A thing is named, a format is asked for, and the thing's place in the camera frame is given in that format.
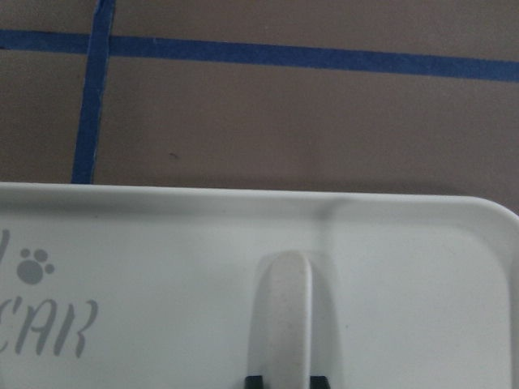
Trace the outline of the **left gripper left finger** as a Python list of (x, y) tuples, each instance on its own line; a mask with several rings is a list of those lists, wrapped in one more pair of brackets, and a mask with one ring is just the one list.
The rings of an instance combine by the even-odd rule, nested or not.
[(249, 375), (244, 379), (244, 389), (263, 389), (262, 375)]

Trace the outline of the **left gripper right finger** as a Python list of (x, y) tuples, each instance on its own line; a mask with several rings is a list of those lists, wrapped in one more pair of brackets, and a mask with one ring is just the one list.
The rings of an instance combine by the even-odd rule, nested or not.
[(312, 375), (310, 377), (310, 389), (330, 389), (328, 378), (323, 375)]

